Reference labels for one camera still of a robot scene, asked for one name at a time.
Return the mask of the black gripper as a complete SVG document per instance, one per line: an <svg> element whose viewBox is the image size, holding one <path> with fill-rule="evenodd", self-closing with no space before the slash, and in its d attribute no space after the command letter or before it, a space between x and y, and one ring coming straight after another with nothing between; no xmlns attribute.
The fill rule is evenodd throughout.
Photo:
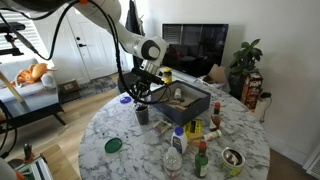
<svg viewBox="0 0 320 180"><path fill-rule="evenodd" d="M145 92L145 97L143 99L145 102L151 101L150 93L146 92L150 89L150 84L155 83L157 85L164 85L164 81L160 77L157 77L156 75L153 75L139 68L133 68L131 72L137 76L137 79L134 83L135 92L137 93L137 96L133 104L133 108L136 109L140 106L139 101L141 100L142 93Z"/></svg>

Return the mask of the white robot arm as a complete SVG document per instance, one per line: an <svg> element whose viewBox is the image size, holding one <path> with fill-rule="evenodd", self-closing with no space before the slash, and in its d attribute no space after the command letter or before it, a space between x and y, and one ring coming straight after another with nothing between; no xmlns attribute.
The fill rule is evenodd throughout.
<svg viewBox="0 0 320 180"><path fill-rule="evenodd" d="M167 42L160 37L146 38L128 31L120 22L121 5L118 0L0 0L0 8L23 14L29 12L55 12L62 5L67 4L66 11L74 6L87 19L101 28L107 30L114 40L116 62L119 78L126 92L136 101L145 105L162 103L156 101L143 101L150 89L150 83L163 85L164 82L156 76L158 68L164 58ZM133 72L142 78L134 90L125 84L120 65L119 46L133 56L143 59L147 66L143 69L133 68Z"/></svg>

